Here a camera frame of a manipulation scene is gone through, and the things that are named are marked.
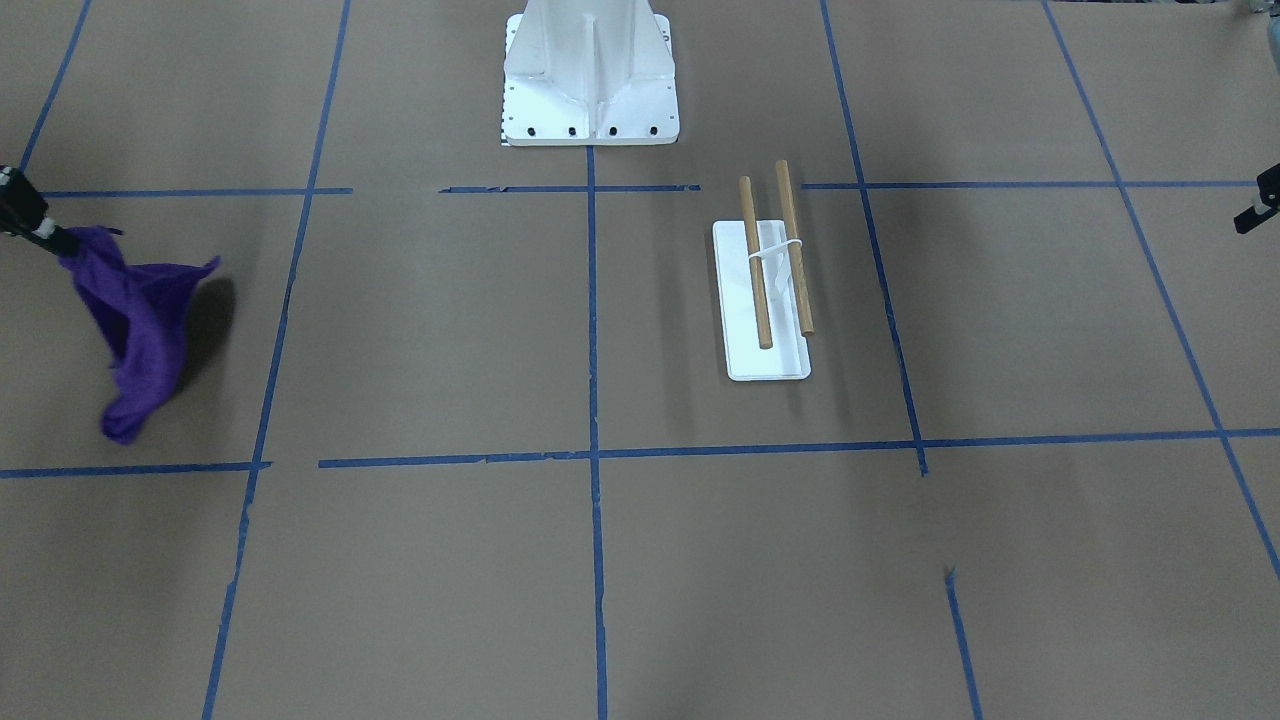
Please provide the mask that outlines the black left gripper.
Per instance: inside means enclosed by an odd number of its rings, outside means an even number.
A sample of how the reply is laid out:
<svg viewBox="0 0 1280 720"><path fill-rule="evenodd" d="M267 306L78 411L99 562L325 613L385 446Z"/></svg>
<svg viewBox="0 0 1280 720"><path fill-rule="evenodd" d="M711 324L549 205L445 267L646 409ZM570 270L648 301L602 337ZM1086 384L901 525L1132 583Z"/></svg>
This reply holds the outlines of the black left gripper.
<svg viewBox="0 0 1280 720"><path fill-rule="evenodd" d="M1257 174L1256 193L1251 200L1251 205L1233 218L1233 225L1238 234L1251 233L1277 215L1279 174L1279 164Z"/></svg>

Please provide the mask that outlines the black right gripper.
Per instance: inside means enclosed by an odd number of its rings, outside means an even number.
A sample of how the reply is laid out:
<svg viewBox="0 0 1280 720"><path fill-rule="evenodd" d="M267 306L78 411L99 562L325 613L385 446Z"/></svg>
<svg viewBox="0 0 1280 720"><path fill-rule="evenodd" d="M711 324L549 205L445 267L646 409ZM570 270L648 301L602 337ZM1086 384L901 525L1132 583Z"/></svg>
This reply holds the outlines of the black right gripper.
<svg viewBox="0 0 1280 720"><path fill-rule="evenodd" d="M49 202L18 168L1 167L1 231L58 258L74 258L81 241L49 215Z"/></svg>

